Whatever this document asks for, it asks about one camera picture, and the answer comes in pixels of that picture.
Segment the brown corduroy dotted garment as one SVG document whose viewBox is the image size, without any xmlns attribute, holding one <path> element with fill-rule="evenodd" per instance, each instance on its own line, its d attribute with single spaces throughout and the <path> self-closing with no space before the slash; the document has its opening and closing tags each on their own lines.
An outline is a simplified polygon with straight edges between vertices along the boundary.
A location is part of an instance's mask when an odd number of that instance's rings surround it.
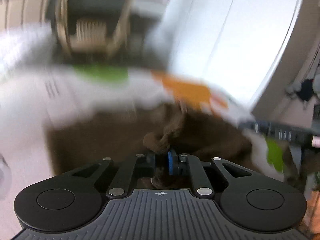
<svg viewBox="0 0 320 240">
<path fill-rule="evenodd" d="M 252 144 L 221 117 L 186 105 L 162 103 L 153 109 L 98 111 L 69 124 L 52 125 L 46 142 L 56 174 L 110 157 L 116 163 L 153 152 L 163 160 L 168 151 L 220 157 L 253 169 Z"/>
</svg>

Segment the cartoon print play mat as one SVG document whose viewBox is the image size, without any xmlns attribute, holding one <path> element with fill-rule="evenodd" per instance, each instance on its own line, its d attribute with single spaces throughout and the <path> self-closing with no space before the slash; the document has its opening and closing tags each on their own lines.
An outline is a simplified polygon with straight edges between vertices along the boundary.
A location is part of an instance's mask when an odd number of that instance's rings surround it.
<svg viewBox="0 0 320 240">
<path fill-rule="evenodd" d="M 1 201 L 53 170 L 44 127 L 89 118 L 98 110 L 149 109 L 183 102 L 237 125 L 253 120 L 222 91 L 154 70 L 45 66 L 1 79 Z"/>
</svg>

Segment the white quilted mattress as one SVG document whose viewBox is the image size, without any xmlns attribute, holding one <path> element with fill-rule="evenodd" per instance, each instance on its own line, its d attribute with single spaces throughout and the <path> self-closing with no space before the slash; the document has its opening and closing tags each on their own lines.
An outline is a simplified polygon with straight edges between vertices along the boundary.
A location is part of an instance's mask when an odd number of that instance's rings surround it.
<svg viewBox="0 0 320 240">
<path fill-rule="evenodd" d="M 25 70 L 63 62 L 49 23 L 32 23 L 1 32 L 1 83 Z"/>
</svg>

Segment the beige black office chair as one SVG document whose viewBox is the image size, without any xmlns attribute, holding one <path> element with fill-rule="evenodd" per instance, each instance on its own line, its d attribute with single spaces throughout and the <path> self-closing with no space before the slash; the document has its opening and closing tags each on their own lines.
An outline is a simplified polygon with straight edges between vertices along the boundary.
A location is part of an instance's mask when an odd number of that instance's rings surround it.
<svg viewBox="0 0 320 240">
<path fill-rule="evenodd" d="M 63 53 L 114 57 L 127 44 L 135 0 L 54 0 L 52 24 Z"/>
</svg>

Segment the white desk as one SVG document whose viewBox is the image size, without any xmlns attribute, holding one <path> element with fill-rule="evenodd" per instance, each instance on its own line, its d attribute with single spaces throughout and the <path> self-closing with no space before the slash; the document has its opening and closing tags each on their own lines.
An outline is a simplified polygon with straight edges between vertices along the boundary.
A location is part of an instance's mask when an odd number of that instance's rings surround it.
<svg viewBox="0 0 320 240">
<path fill-rule="evenodd" d="M 161 20 L 167 6 L 150 0 L 135 0 L 131 6 L 131 12 L 142 18 Z"/>
</svg>

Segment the beige padded headboard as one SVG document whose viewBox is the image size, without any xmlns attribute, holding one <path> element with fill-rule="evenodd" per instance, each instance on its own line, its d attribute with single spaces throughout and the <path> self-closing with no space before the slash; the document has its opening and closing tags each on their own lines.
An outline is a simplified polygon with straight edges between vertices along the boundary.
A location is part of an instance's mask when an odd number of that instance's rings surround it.
<svg viewBox="0 0 320 240">
<path fill-rule="evenodd" d="M 46 23 L 49 0 L 1 0 L 1 31 Z"/>
</svg>

